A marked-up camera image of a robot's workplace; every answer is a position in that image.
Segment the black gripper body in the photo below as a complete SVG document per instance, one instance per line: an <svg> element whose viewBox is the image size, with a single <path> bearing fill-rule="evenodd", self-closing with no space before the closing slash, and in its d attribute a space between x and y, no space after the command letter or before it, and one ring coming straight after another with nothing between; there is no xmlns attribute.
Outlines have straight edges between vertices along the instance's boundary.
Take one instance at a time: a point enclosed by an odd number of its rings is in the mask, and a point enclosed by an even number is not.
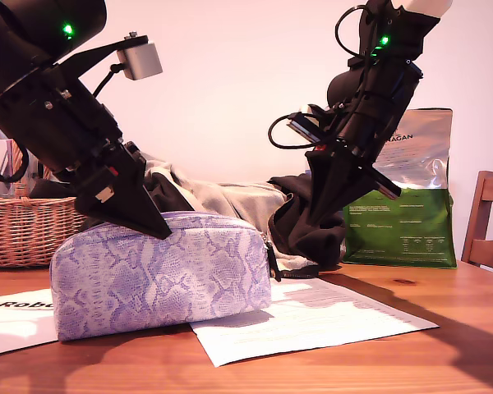
<svg viewBox="0 0 493 394"><path fill-rule="evenodd" d="M349 121L335 139L325 143L323 149L314 150L325 151L331 157L354 157L360 160L363 171L374 181L374 190L390 199L397 199L401 195L400 188L373 168L385 145L385 137L389 134L390 128L380 123L372 125L369 121Z"/></svg>
<svg viewBox="0 0 493 394"><path fill-rule="evenodd" d="M123 212L122 132L78 79L27 75L0 82L0 129L71 183L80 213Z"/></svg>

